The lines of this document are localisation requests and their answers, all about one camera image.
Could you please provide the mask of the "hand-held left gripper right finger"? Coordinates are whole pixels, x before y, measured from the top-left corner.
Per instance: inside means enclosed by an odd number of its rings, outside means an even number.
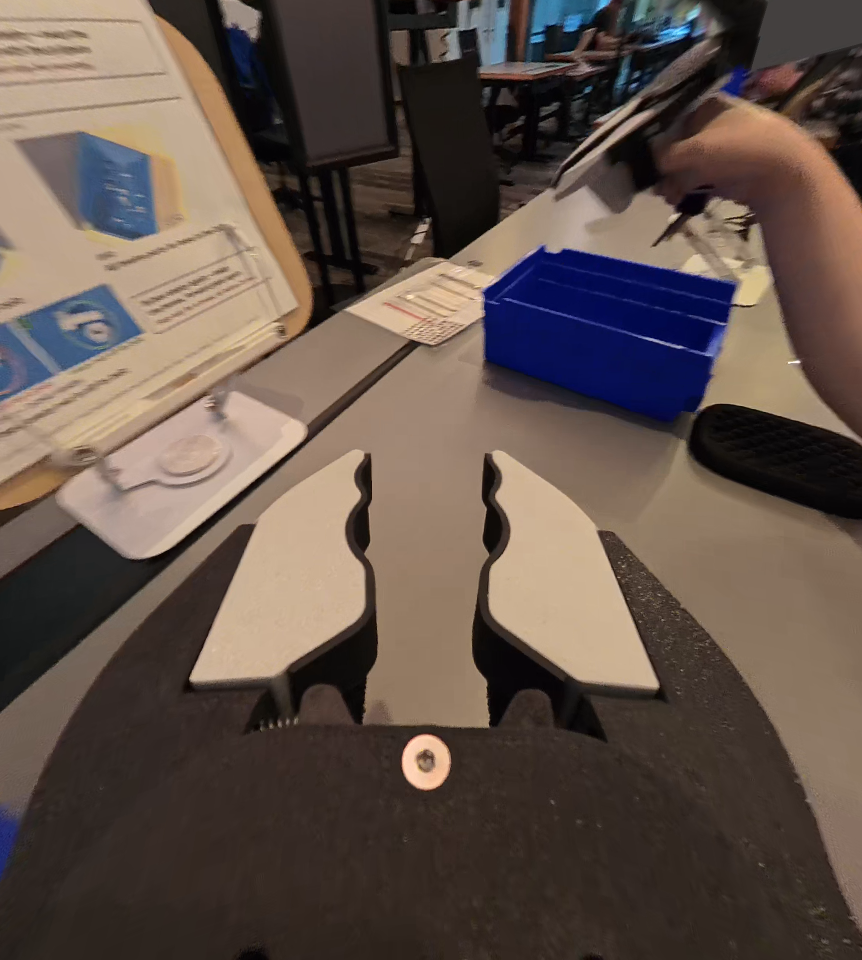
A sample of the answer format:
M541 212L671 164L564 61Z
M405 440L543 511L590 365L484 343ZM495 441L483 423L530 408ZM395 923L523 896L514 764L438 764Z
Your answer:
M661 684L598 526L511 457L485 454L486 557L472 627L474 665L497 726L535 690L558 728L599 728L594 701L658 701Z

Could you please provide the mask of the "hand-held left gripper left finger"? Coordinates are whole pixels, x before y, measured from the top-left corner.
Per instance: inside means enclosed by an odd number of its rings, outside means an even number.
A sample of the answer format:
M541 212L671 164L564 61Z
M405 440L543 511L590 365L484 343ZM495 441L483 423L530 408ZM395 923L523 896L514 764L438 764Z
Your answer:
M261 690L284 726L305 693L327 686L363 722L378 652L371 501L371 455L351 450L262 512L190 672L192 690Z

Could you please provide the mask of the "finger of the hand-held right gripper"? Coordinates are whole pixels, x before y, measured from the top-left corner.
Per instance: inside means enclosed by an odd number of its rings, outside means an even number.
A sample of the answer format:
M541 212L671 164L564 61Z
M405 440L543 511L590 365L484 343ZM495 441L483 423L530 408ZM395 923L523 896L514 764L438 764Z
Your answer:
M572 162L581 163L616 148L640 131L661 130L663 124L713 86L723 46L722 38L714 36L674 59L646 87L605 117L604 123L572 153Z
M557 169L551 191L564 199L588 190L599 199L632 199L660 180L655 152L673 126L659 111L613 111Z

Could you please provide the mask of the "person's right forearm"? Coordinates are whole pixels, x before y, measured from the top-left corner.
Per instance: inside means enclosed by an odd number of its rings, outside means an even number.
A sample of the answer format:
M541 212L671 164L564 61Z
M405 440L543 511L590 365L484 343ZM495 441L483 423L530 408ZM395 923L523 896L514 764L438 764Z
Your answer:
M757 217L790 341L815 393L862 439L862 203L825 154Z

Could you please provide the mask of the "person's right hand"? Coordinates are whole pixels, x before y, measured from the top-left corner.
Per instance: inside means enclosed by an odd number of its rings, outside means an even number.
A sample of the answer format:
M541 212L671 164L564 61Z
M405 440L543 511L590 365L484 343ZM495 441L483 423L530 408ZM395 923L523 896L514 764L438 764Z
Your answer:
M741 204L762 224L847 188L827 150L787 118L719 96L684 119L657 153L656 193L676 205L707 192Z

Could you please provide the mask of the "wood and white document stand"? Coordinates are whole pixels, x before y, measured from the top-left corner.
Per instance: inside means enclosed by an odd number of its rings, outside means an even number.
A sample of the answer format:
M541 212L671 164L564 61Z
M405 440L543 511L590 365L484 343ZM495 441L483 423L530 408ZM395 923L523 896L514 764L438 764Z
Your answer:
M680 238L691 250L678 268L704 279L731 282L733 303L757 306L773 285L756 215L704 187L685 197L652 247Z
M307 437L236 381L311 306L190 42L147 2L0 2L0 513L170 550Z

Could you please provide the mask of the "laminated instruction sheet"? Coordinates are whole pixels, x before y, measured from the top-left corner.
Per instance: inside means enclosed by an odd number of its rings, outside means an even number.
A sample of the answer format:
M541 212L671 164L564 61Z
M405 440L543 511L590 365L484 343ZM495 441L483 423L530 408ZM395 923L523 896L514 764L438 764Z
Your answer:
M480 321L495 276L447 261L355 301L347 311L412 343L438 347Z

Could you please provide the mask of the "black wrist rest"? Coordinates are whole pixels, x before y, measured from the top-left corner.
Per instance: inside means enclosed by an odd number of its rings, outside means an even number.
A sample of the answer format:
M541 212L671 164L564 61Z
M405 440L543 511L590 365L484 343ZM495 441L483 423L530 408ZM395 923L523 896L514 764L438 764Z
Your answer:
M844 520L862 521L862 444L833 431L735 404L694 418L692 458L762 494Z

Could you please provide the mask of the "black framed display easel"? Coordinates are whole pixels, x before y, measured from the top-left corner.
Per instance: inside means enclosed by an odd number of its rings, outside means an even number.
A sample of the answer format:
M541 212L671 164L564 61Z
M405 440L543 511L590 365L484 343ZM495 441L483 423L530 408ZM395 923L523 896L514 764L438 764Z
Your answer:
M330 269L365 292L350 169L399 155L388 4L262 3L261 50L283 119L320 291L335 303Z

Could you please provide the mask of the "blue jacket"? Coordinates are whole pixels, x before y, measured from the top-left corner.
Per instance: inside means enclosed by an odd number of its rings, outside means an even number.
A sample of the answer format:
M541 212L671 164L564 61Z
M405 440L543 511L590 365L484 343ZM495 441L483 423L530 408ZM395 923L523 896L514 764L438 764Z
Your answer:
M224 34L232 58L234 77L243 102L243 128L248 141L254 144L274 131L275 96L256 40L238 25L225 26Z

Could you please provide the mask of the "printed instruction poster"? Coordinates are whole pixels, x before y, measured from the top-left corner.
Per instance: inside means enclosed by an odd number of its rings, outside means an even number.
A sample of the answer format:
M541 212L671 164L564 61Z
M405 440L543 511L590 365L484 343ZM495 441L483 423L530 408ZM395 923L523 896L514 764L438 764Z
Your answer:
M299 327L163 26L147 2L0 2L0 487Z

